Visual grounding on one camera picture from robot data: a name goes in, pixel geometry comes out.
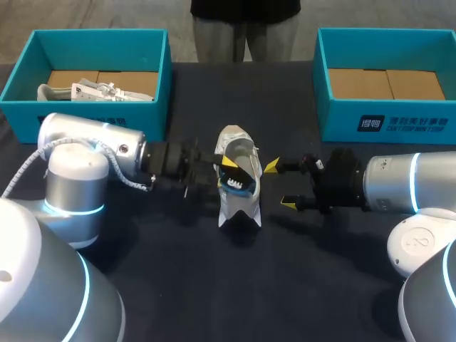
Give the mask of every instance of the gray pants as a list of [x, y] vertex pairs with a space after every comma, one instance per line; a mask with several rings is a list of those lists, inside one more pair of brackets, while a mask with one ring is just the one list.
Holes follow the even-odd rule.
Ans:
[[231, 25], [193, 18], [198, 61], [242, 62], [246, 40], [253, 61], [289, 61], [298, 23], [298, 16], [274, 25]]

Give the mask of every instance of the cardboard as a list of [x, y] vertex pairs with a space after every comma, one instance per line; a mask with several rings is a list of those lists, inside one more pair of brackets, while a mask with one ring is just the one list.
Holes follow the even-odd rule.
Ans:
[[434, 72], [387, 70], [386, 73], [396, 100], [445, 99]]
[[364, 70], [363, 75], [367, 98], [373, 100], [394, 99], [386, 71]]
[[106, 72], [106, 71], [100, 71], [98, 74], [98, 78], [96, 83], [114, 83], [114, 86], [116, 88], [122, 89], [120, 86], [120, 79], [121, 79], [122, 73], [120, 71], [118, 72]]
[[361, 69], [329, 69], [335, 98], [366, 98]]
[[98, 71], [52, 70], [47, 84], [52, 88], [71, 88], [73, 83], [78, 83], [82, 78], [96, 82]]
[[385, 71], [329, 69], [335, 98], [392, 100], [393, 94]]
[[114, 83], [116, 88], [155, 97], [158, 73], [153, 72], [104, 72], [98, 75], [97, 83]]
[[122, 72], [121, 87], [122, 90], [133, 91], [155, 97], [157, 89], [158, 73], [135, 73]]

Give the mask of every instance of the black shirt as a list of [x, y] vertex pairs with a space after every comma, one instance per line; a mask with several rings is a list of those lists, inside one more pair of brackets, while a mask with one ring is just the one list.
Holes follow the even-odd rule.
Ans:
[[228, 24], [277, 24], [300, 10], [300, 0], [192, 0], [191, 8], [197, 18]]

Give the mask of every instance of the white cable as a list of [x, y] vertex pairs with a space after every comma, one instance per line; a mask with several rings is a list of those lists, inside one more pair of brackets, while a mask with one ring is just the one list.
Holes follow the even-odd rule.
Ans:
[[43, 153], [46, 153], [49, 150], [54, 149], [56, 146], [63, 145], [63, 144], [72, 144], [72, 143], [80, 143], [83, 145], [89, 144], [91, 148], [93, 148], [93, 146], [91, 144], [95, 144], [95, 146], [101, 147], [105, 152], [105, 156], [111, 161], [113, 169], [122, 183], [126, 184], [129, 187], [133, 187], [135, 189], [139, 189], [142, 191], [150, 191], [150, 188], [147, 187], [146, 185], [131, 182], [123, 175], [122, 170], [120, 169], [119, 164], [118, 164], [117, 160], [115, 159], [114, 151], [109, 146], [107, 146], [103, 141], [96, 139], [96, 138], [61, 138], [61, 139], [57, 139], [57, 140], [47, 143], [46, 145], [44, 145], [43, 147], [37, 149], [37, 151], [32, 153], [32, 155], [27, 158], [27, 160], [22, 164], [22, 166], [16, 172], [13, 179], [10, 181], [10, 183], [6, 187], [1, 198], [7, 198], [9, 196], [9, 194], [11, 193], [13, 188], [16, 186], [16, 183], [22, 177], [22, 174], [29, 168], [29, 166], [35, 159], [40, 157]]

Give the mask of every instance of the printed logo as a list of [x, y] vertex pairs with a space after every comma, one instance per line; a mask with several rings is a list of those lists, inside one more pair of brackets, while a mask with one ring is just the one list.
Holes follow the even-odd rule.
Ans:
[[238, 190], [242, 189], [242, 183], [236, 182], [235, 180], [232, 180], [231, 178], [228, 179], [227, 184], [230, 187], [233, 187], [234, 189], [238, 189]]
[[380, 132], [384, 115], [363, 115], [359, 120], [358, 132]]

